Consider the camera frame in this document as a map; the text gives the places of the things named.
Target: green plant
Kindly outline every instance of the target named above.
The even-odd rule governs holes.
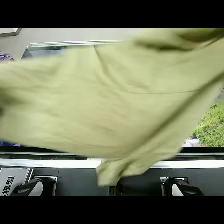
[[[224,146],[224,102],[214,104],[193,132],[205,146]]]

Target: olive green cloth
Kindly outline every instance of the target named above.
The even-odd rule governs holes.
[[[178,152],[223,87],[222,36],[223,28],[149,28],[0,64],[0,138],[105,158],[99,185],[141,174]]]

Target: yellow-green garment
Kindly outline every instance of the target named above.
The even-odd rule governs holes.
[[[105,158],[100,185],[141,174],[178,152],[223,87],[223,30],[143,29],[0,64],[0,138]]]

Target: cloth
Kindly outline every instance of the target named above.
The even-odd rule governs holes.
[[[0,138],[104,158],[99,185],[141,174],[180,150],[223,87],[223,33],[149,28],[2,63]]]

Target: white strip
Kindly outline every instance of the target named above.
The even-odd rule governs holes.
[[[6,167],[46,167],[46,168],[96,168],[101,159],[87,160],[28,160],[0,159],[0,166]],[[194,160],[194,161],[161,161],[151,168],[224,168],[223,160]]]

